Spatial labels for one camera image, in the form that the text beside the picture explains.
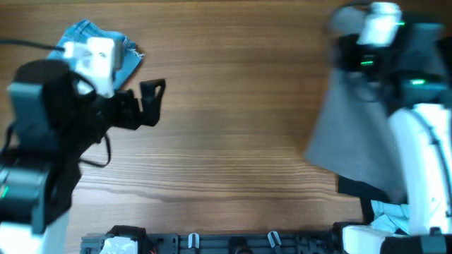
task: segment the green led indicator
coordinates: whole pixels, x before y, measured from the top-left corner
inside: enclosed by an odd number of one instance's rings
[[[369,65],[373,65],[374,62],[373,61],[365,61],[365,62],[361,62],[362,66],[369,66]]]
[[[425,84],[425,80],[411,80],[411,83],[413,85],[424,85]]]
[[[6,194],[8,193],[8,191],[9,191],[9,187],[7,186],[7,187],[5,187],[5,189],[3,189],[3,193],[1,194],[1,198],[5,198]]]

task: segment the wood grain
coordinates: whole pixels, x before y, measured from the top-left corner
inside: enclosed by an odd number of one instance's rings
[[[161,122],[112,129],[113,160],[83,167],[66,252],[115,224],[149,232],[295,231],[361,219],[336,176],[307,164],[326,91],[321,28],[334,1],[201,1],[0,6],[0,37],[54,44],[88,18],[146,53],[126,88],[167,79]],[[46,52],[0,48],[0,89]],[[2,129],[12,120],[0,93]],[[84,157],[105,159],[103,146]]]

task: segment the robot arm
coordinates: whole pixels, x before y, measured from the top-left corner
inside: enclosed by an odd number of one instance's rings
[[[160,119],[165,80],[142,82],[140,111],[133,91],[114,91],[121,47],[105,38],[68,42],[63,61],[38,60],[21,66],[8,87],[16,120],[17,147],[0,154],[0,249],[4,254],[63,253],[71,195],[80,159],[113,126],[136,130]]]

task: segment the white plastic part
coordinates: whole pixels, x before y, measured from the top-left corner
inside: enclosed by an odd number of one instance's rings
[[[380,254],[386,237],[400,236],[372,229],[371,226],[346,226],[342,233],[343,248],[348,254]]]
[[[86,44],[66,42],[64,58],[77,60],[75,72],[87,78],[96,88],[97,94],[106,98],[114,96],[113,70],[115,43],[108,38],[91,37]],[[82,95],[93,89],[83,81],[78,84]]]
[[[439,227],[450,234],[451,218],[448,210],[446,175],[438,152],[425,127],[408,111],[399,109],[389,118],[389,124],[399,151],[403,176],[410,204],[410,234],[428,234],[430,228]],[[451,168],[450,120],[451,113],[441,105],[418,104],[413,110],[433,127],[441,142],[447,168]]]
[[[115,236],[105,240],[100,254],[137,254],[138,243],[127,237]]]
[[[50,224],[43,235],[32,234],[30,225],[2,222],[0,224],[0,253],[64,253],[68,222],[69,212],[66,212]]]
[[[402,18],[402,11],[397,4],[375,2],[371,13],[366,17],[366,24],[357,41],[360,45],[387,47],[396,37]]]

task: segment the wooden surface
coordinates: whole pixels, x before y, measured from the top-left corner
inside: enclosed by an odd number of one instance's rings
[[[302,159],[327,85],[321,28],[337,3],[0,5],[0,37],[54,44],[88,18],[124,32],[146,54],[126,88],[167,79],[161,122],[112,129],[112,163],[83,167],[66,252],[78,253],[81,236],[115,224],[203,233],[359,221],[359,200],[338,195],[336,176]],[[2,130],[12,120],[4,91],[13,72],[46,54],[0,47]],[[86,156],[103,159],[103,149]]]

